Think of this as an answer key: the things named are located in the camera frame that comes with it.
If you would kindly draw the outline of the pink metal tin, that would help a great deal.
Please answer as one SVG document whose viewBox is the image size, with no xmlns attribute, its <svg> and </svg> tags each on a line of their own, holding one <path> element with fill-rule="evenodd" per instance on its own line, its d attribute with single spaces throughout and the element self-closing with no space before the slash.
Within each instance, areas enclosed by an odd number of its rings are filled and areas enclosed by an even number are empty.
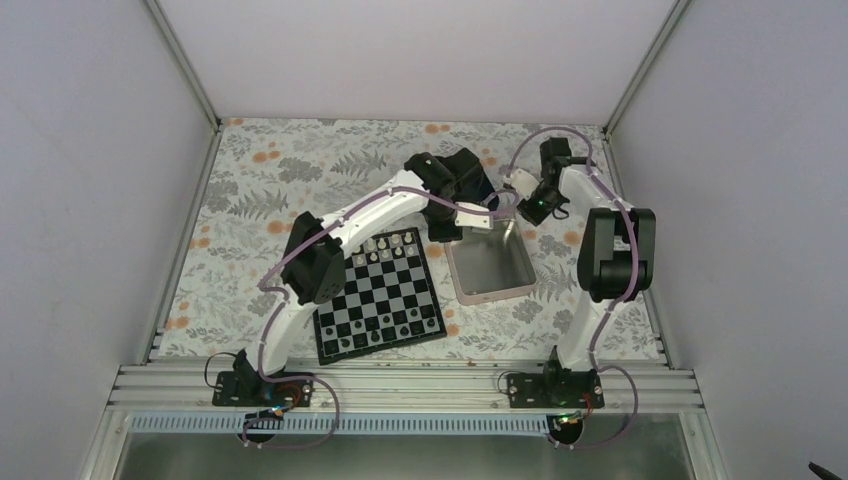
<svg viewBox="0 0 848 480">
<path fill-rule="evenodd" d="M 468 229 L 446 245 L 457 300 L 465 306 L 526 296 L 537 276 L 518 224 L 501 219 L 492 230 Z"/>
</svg>

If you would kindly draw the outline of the black and white chessboard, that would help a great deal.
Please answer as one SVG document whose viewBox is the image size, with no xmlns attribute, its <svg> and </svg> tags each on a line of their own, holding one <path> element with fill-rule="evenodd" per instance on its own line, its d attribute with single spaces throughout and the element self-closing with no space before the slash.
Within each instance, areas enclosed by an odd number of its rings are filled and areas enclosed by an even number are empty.
<svg viewBox="0 0 848 480">
<path fill-rule="evenodd" d="M 411 244 L 403 243 L 407 231 Z M 399 234 L 396 248 L 390 237 Z M 379 250 L 385 238 L 388 248 Z M 373 236 L 377 250 L 367 254 L 366 240 L 346 260 L 346 283 L 331 301 L 313 313 L 320 365 L 411 346 L 447 336 L 429 265 L 417 228 Z"/>
</svg>

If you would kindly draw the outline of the dark blue square tray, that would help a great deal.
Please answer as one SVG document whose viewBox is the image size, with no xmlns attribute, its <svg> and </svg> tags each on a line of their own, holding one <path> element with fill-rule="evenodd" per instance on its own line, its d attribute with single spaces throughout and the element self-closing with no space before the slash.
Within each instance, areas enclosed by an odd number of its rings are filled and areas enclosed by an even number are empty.
<svg viewBox="0 0 848 480">
<path fill-rule="evenodd" d="M 458 201 L 475 203 L 494 211 L 500 201 L 494 196 L 494 186 L 486 174 L 480 159 L 470 150 L 463 148 L 456 155 L 457 177 L 459 180 Z"/>
</svg>

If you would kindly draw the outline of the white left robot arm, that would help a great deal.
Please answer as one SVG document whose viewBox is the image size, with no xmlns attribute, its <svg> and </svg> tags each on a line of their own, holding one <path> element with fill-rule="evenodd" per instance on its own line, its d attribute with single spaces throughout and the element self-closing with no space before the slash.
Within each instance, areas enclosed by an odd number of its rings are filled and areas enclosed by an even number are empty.
<svg viewBox="0 0 848 480">
<path fill-rule="evenodd" d="M 420 214 L 433 242 L 459 240 L 475 220 L 491 220 L 501 202 L 480 160 L 466 148 L 450 156 L 418 153 L 373 192 L 339 210 L 294 221 L 282 259 L 260 280 L 279 302 L 260 336 L 236 354 L 234 394 L 255 405 L 278 391 L 300 329 L 313 312 L 342 291 L 345 263 L 372 235 Z"/>
</svg>

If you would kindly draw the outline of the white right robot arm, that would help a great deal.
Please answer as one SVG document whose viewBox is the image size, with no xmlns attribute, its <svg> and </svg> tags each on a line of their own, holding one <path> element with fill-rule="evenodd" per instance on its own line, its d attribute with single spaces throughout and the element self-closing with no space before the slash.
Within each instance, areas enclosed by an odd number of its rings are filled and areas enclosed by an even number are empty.
<svg viewBox="0 0 848 480">
<path fill-rule="evenodd" d="M 597 345 L 615 308 L 633 301 L 652 283 L 656 216 L 615 193 L 589 158 L 573 155 L 565 138 L 543 141 L 540 160 L 540 179 L 521 169 L 508 177 L 521 195 L 517 210 L 534 226 L 565 206 L 583 216 L 576 265 L 581 292 L 568 331 L 541 373 L 519 379 L 511 404 L 515 408 L 602 407 Z"/>
</svg>

